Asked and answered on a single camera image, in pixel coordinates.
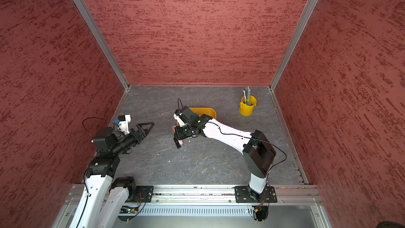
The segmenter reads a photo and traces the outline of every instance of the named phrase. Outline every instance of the black cable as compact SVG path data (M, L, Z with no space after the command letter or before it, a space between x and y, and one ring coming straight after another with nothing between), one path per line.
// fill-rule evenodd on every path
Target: black cable
M123 205L121 209L136 209L138 207L129 207L127 205Z
M99 117L88 117L88 118L86 118L86 119L84 119L82 122L81 122L81 124L83 125L83 128L87 131L87 133L88 134L90 134L91 136L92 136L92 138L94 138L93 137L93 135L90 133L90 131L88 131L88 129L86 129L86 127L84 126L84 121L85 120L87 120L87 119L101 119L101 120L106 120L106 121L109 121L110 123L113 123L113 124L115 124L117 127L118 127L118 125L115 123L115 122L112 122L112 121L110 121L110 120L107 120L107 119L105 119L105 118L99 118Z
M86 205L87 205L87 200L89 199L89 189L87 188L87 184L86 184L86 173L87 173L88 168L86 169L86 171L84 172L83 175L83 182L84 182L84 186L86 187L86 192L87 192L87 196L86 196L86 202L84 203L84 207L83 207L83 211L81 212L80 218L78 219L78 223L76 225L76 228L78 227L78 224L80 223L80 220L83 216L84 210L86 209Z
M235 135L235 136L240 136L240 137L242 137L242 138L253 139L253 140L257 140L257 141L261 141L261 142L265 142L265 143L271 144L272 146L274 146L274 147L276 147L277 149L279 149L279 150L284 154L285 158L284 158L283 160L281 160L280 162L278 162L278 163L276 163L276 164L274 164L274 165L272 165L272 166L270 167L269 171L267 172L267 178L269 177L269 173L270 173L270 171L271 171L271 169L272 169L273 167L275 167L275 166L278 165L278 164L283 163L283 162L287 159L287 154L286 154L283 150L281 150L278 146L276 146L275 144L272 144L272 143L267 142L267 141L255 139L255 138L249 138L249 137L241 136L241 135L238 135L238 134L222 133L221 127L220 127L218 124L213 123L213 122L210 122L210 121L207 121L207 122L205 122L205 123L200 124L196 129L198 129L201 125L204 125L204 124L206 124L206 123L216 125L216 126L218 127L218 129L220 130L220 133L221 133L222 135Z
M181 108L183 108L183 103L181 102L181 99L177 99L177 107L178 107L179 110L180 110L179 101L180 101L180 104L181 104Z
M134 217L136 217L139 213L141 213L141 211L143 211L145 205L146 205L146 199L145 199L145 204L143 205L142 209L140 209L140 211L139 211L139 208L138 208L138 213L136 215L134 215Z

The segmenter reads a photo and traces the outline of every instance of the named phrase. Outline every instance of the aluminum frame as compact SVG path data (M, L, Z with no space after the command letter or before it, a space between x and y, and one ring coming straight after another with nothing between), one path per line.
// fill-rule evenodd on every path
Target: aluminum frame
M224 185L224 184L139 184L153 185L154 192L150 203L146 203L145 211L139 215L157 215L158 209L243 209L246 213L238 212L232 215L249 215L251 206L257 205L251 203L236 203L235 186L243 185ZM270 206L296 205L310 206L313 212L314 220L318 228L331 228L328 217L323 208L323 202L319 197L316 185L271 185L275 188L277 203L270 203ZM83 194L84 185L74 184L62 206L58 218L52 228L65 227L71 221L80 197ZM183 215L184 213L169 213L170 215Z
M274 108L276 110L276 114L277 114L278 119L279 119L280 124L281 124L281 130L283 131L284 137L287 140L287 144L290 147L291 152L292 152L292 154L294 156L294 164L298 167L304 184L309 184L308 179L306 178L306 175L305 175L305 172L304 172L304 168L302 167L300 158L298 157L297 150L295 149L294 142L292 141L290 131L288 130L286 121L284 120L283 113L281 111L280 105L278 104L278 101L277 101L276 95L274 93L274 90L270 89L270 96L271 96L271 99L273 101L273 105L274 105Z
M235 186L216 184L139 184L153 185L151 203L147 205L257 205L256 202L237 203ZM270 205L323 205L316 185L271 185L275 188L277 203ZM74 184L65 205L78 204L84 185Z
M129 83L128 83L127 79L125 78L124 73L122 72L121 68L119 67L117 61L115 60L113 53L111 52L110 48L108 47L108 44L103 37L103 34L101 33L99 27L97 26L96 22L94 21L93 16L91 15L89 9L87 8L86 4L84 3L84 0L73 0L73 1L74 1L75 5L77 6L79 12L83 16L88 27L90 28L90 31L93 33L94 38L99 43L101 50L104 52L104 55L108 59L108 62L111 64L111 67L113 68L115 74L119 78L119 81L121 82L122 86L124 87L125 90L127 90L129 88Z
M131 89L131 87L128 87L128 89L125 89L125 90L124 90L124 93L122 94L121 99L119 100L118 106L117 106L117 108L115 109L114 114L113 114L113 117L111 118L110 121L114 121L115 119L118 118L119 112L121 111L121 108L122 108L122 106L124 105L125 99L127 98L130 89ZM112 126L113 126L113 123L110 122L108 126L109 126L109 127L112 127Z
M275 90L275 87L277 83L279 82L281 75L283 74L284 69L286 68L286 65L288 61L290 60L291 54L295 49L295 46L297 45L302 32L305 29L306 24L308 23L309 18L311 17L311 14L313 12L313 9L316 6L316 3L318 0L308 0L306 2L306 5L304 7L304 10L302 11L301 17L298 20L297 26L294 30L294 33L292 34L290 43L287 46L286 52L284 53L283 58L280 61L279 67L276 70L276 73L274 74L273 80L271 81L270 84L270 89Z

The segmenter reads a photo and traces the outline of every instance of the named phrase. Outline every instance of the black mounting plate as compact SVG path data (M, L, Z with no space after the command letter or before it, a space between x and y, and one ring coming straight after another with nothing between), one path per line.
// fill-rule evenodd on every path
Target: black mounting plate
M125 202L139 202L142 197L141 202L151 202L153 196L153 186L136 186L135 194L130 195L128 200Z
M237 203L251 203L252 200L250 199L250 188L246 186L236 186L235 187L235 199ZM271 186L266 186L265 190L263 191L263 195L258 202L259 204L263 201L263 198L265 198L265 202L267 203L276 203L277 202L277 196L276 192L274 190L274 187Z
M139 207L140 208L139 210L142 210L145 203L151 202L152 196L153 196L153 189L154 189L153 186L136 186L135 194L130 195L128 200L126 200L125 202L136 202L136 200L140 200L140 197L142 196L142 201L140 202L140 207ZM118 214L118 218L121 221L129 221L129 220L133 219L134 217L135 217L135 215L120 216Z

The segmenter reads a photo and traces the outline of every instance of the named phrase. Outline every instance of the metal panel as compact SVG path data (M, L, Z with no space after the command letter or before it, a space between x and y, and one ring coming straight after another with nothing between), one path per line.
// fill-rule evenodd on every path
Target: metal panel
M321 206L312 205L311 210L313 214L313 218L317 225L317 228L331 228L329 219L325 212L321 211Z
M271 81L271 84L270 84L271 90L275 89L278 81L280 80L280 77L288 63L288 60L290 60L291 54L294 51L294 48L297 45L298 40L300 39L301 34L304 31L304 28L306 26L306 23L308 22L317 2L318 2L318 0L308 0L306 2L304 10L302 11L302 14L301 14L301 18L299 19L299 21L297 23L294 33L292 34L290 43L288 44L286 52L284 53L284 56L281 59L280 65L277 68L277 71L273 77L273 80Z
M279 118L279 121L280 121L281 129L283 130L284 136L286 137L287 143L290 146L292 154L294 156L294 162L298 166L298 168L301 172L301 177L302 177L302 180L304 181L304 184L308 184L308 179L306 178L304 169L302 168L300 158L298 157L297 150L295 149L290 132L288 131L288 127L287 127L286 121L284 120L283 113L281 112L281 109L278 104L274 90L272 90L272 89L270 90L270 96L271 96L271 99L273 100L273 104L276 109L276 113Z
M58 217L52 225L52 228L65 228L73 220L74 213L77 210L78 204L70 202L69 205L62 205Z
M113 228L316 228L309 206L270 206L269 216L256 223L250 216L137 216L129 222L116 219Z
M190 205L147 205L138 216L251 216L251 206L190 206Z
M119 81L121 81L121 84L124 86L125 89L128 89L129 83L128 83L127 79L125 78L124 74L122 73L117 61L114 58L113 53L111 52L110 48L108 47L107 42L105 41L101 31L99 30L97 24L95 23L92 15L90 14L90 11L88 10L86 4L84 3L84 0L73 0L73 1L76 4L79 12L83 16L84 20L86 21L87 25L89 26L90 31L93 33L94 38L99 43L99 46L103 50L106 58L110 62L111 67L114 69L115 74L117 74Z
M235 205L234 186L241 185L192 185L154 184L149 205ZM316 185L271 185L275 188L278 202L270 205L322 205ZM83 184L72 186L65 204L78 204L83 193ZM256 205L254 202L238 205Z

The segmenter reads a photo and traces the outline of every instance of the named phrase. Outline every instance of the metal vent grille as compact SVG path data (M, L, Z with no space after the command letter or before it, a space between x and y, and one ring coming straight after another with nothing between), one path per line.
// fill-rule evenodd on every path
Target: metal vent grille
M251 206L146 206L139 216L251 216Z

